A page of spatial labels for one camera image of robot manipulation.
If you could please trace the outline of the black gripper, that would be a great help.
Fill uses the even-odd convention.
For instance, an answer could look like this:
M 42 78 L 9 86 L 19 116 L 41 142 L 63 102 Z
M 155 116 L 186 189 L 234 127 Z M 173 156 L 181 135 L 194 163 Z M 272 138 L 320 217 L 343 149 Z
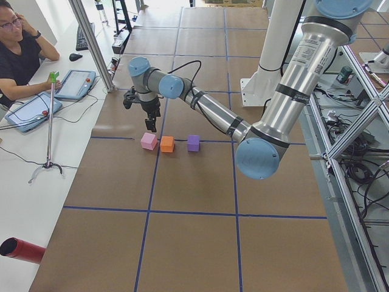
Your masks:
M 160 117 L 160 101 L 152 99 L 149 101 L 141 101 L 142 109 L 147 113 L 148 118 L 145 119 L 145 125 L 148 131 L 156 132 L 157 118 Z

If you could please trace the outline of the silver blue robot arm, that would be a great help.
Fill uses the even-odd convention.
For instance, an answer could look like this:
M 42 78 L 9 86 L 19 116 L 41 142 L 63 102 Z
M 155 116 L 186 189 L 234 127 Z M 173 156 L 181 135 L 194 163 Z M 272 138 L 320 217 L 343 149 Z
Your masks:
M 356 27 L 370 1 L 314 1 L 303 21 L 303 36 L 262 118 L 247 123 L 189 79 L 152 67 L 145 57 L 133 58 L 128 71 L 134 101 L 148 117 L 147 129 L 156 129 L 159 97 L 181 99 L 219 131 L 238 142 L 236 164 L 252 179 L 272 176 L 289 147 L 289 133 L 339 46 L 355 39 Z

